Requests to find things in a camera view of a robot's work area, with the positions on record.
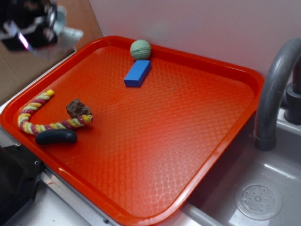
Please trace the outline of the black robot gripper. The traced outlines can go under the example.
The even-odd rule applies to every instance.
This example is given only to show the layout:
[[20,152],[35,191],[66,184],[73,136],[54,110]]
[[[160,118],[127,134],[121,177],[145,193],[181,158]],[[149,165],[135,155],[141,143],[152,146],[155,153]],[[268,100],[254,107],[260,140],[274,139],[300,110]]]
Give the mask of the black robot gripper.
[[33,51],[57,43],[54,0],[2,0],[0,41],[9,51]]

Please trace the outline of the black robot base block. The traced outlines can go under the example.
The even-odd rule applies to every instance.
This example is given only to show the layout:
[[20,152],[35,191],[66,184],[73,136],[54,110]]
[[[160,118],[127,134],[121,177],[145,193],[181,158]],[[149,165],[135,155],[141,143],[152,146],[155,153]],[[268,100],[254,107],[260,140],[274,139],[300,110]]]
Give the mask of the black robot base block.
[[43,162],[23,145],[0,149],[0,224],[8,225],[35,201]]

